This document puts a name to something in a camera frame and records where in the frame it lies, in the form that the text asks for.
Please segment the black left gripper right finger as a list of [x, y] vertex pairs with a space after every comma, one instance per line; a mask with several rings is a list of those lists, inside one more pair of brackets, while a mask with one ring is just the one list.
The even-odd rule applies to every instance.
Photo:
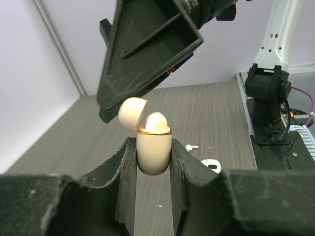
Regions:
[[312, 236], [314, 171], [216, 173], [172, 140], [169, 165], [177, 236]]

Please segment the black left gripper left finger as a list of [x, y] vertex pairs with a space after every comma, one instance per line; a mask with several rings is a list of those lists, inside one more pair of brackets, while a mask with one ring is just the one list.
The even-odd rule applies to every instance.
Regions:
[[131, 236], [136, 197], [136, 139], [74, 179], [67, 175], [1, 175], [3, 236]]

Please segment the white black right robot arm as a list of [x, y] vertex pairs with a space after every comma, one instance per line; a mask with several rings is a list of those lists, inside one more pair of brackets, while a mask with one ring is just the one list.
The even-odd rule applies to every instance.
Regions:
[[[291, 91], [288, 50], [303, 1], [277, 0], [249, 69], [245, 93], [254, 135], [261, 146], [290, 144], [288, 128], [276, 129], [280, 107]], [[114, 22], [103, 19], [107, 52], [97, 92], [99, 116], [140, 131], [143, 96], [188, 61], [203, 43], [199, 30], [210, 20], [233, 21], [234, 0], [119, 0]]]

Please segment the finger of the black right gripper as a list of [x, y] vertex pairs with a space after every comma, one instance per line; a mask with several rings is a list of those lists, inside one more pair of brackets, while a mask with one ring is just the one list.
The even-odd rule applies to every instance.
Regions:
[[106, 47], [111, 48], [114, 40], [113, 25], [111, 25], [108, 19], [103, 19], [99, 22], [99, 30]]
[[142, 97], [189, 60], [203, 40], [177, 0], [119, 0], [97, 92], [109, 123], [122, 102]]

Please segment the white earbud charging case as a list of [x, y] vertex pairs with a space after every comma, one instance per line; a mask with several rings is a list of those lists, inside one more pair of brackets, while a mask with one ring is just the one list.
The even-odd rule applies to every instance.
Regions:
[[221, 164], [216, 159], [204, 159], [201, 161], [202, 164], [219, 174], [221, 172]]

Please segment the beige earbud charging case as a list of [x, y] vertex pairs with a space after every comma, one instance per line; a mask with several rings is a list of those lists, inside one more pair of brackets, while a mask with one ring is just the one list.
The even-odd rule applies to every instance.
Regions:
[[138, 97], [126, 99], [119, 108], [120, 124], [136, 134], [137, 165], [141, 172], [157, 176], [166, 171], [170, 161], [172, 130], [147, 131], [141, 118], [148, 100]]

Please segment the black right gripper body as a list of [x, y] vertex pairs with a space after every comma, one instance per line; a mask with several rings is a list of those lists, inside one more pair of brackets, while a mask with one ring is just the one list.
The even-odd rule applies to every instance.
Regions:
[[236, 16], [236, 0], [178, 0], [197, 29], [210, 20], [233, 21]]

